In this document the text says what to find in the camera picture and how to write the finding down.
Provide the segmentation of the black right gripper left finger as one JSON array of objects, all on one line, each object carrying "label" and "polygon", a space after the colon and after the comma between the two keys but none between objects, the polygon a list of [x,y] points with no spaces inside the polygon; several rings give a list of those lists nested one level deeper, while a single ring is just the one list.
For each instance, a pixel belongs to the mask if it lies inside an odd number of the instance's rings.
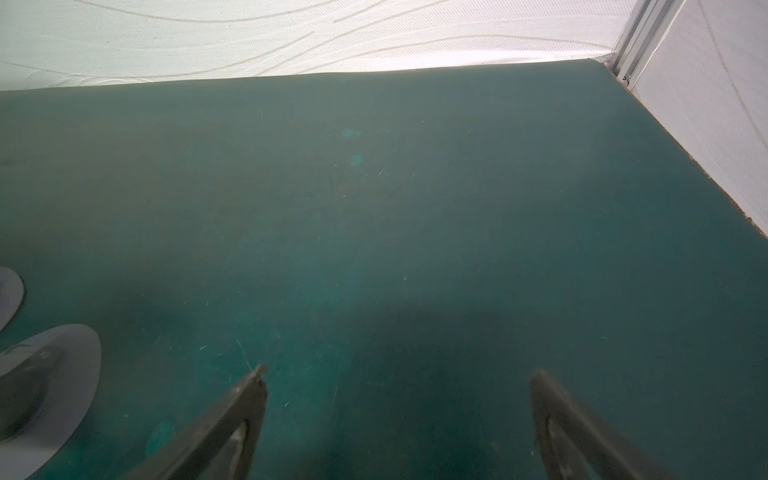
[{"label": "black right gripper left finger", "polygon": [[126,479],[246,479],[267,400],[260,364]]}]

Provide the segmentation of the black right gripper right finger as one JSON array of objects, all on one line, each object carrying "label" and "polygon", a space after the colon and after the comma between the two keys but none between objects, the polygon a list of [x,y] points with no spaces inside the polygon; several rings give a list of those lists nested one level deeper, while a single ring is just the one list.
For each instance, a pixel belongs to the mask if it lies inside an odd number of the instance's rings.
[{"label": "black right gripper right finger", "polygon": [[529,395],[535,441],[549,479],[675,477],[548,371],[535,371]]}]

